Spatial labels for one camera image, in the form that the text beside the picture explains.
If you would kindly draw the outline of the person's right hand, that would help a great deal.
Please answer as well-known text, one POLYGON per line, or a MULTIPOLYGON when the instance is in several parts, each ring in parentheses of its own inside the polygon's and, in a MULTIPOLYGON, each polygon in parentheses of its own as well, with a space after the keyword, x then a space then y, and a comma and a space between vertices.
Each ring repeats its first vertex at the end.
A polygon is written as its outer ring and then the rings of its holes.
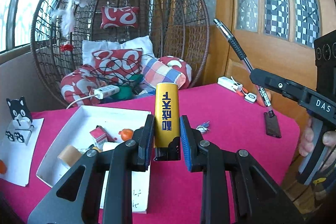
MULTIPOLYGON (((312 123, 312 120, 311 118, 309 118, 306 128, 301 135, 300 143, 298 145, 299 154, 303 157, 306 157, 314 149, 314 144, 313 144, 314 132, 311 127, 311 123, 312 123)), ((326 155, 328 156, 328 154, 333 150, 335 146, 335 142, 336 142, 335 131, 328 131, 324 133, 322 141, 323 141, 323 144, 328 148, 328 152, 326 155)), ((321 170, 324 171, 325 169, 329 168, 329 166, 331 166, 334 161, 335 161, 335 150, 330 155, 330 157, 327 159, 325 164, 322 166, 321 170)))

